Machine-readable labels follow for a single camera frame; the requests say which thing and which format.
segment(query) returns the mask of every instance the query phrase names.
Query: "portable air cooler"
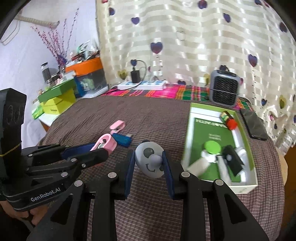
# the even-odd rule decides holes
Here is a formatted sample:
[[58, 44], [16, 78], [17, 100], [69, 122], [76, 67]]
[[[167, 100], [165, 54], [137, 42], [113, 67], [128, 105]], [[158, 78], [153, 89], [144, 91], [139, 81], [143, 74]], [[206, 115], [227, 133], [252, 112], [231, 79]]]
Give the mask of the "portable air cooler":
[[223, 70], [211, 73], [209, 100], [214, 103], [234, 107], [239, 93], [240, 77]]

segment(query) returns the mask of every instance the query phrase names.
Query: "pink hair clip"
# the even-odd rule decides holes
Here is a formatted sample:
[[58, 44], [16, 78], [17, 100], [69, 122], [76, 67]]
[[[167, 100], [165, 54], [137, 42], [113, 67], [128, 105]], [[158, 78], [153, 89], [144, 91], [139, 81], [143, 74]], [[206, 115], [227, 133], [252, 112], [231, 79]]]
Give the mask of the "pink hair clip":
[[120, 132], [124, 127], [126, 126], [126, 123], [124, 121], [118, 120], [114, 124], [110, 126], [110, 134], [118, 133]]
[[110, 134], [104, 134], [98, 139], [91, 151], [99, 148], [104, 148], [108, 151], [108, 154], [110, 155], [114, 151], [116, 146], [117, 142], [114, 140], [114, 138]]

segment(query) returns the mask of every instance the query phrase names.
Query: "panda toy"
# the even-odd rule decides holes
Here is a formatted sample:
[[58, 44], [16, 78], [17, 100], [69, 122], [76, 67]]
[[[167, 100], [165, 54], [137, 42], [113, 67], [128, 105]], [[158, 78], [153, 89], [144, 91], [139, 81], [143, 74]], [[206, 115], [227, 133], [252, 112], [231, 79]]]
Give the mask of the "panda toy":
[[163, 148], [160, 145], [145, 140], [136, 148], [135, 161], [146, 176], [159, 178], [163, 175], [162, 153]]

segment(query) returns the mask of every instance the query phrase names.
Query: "orange box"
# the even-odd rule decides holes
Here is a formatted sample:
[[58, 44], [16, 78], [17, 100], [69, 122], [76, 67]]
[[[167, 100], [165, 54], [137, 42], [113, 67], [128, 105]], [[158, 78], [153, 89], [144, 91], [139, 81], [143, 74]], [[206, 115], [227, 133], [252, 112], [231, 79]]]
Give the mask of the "orange box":
[[103, 65], [101, 62], [101, 58], [94, 58], [91, 60], [83, 61], [79, 64], [74, 64], [69, 67], [66, 67], [66, 72], [74, 70], [77, 76], [82, 76], [90, 74], [102, 68]]

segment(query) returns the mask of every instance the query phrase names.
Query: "colorful plaid blanket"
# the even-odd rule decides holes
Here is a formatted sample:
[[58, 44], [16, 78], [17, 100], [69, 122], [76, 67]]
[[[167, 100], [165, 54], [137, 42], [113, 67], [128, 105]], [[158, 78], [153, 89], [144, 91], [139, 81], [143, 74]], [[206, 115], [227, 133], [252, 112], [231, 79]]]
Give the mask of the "colorful plaid blanket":
[[[191, 85], [167, 84], [166, 88], [161, 91], [155, 90], [122, 90], [108, 91], [104, 95], [111, 96], [146, 96], [154, 98], [169, 98], [179, 100], [195, 100], [208, 102], [208, 88], [197, 87]], [[252, 104], [246, 98], [239, 97], [235, 109], [253, 110]]]

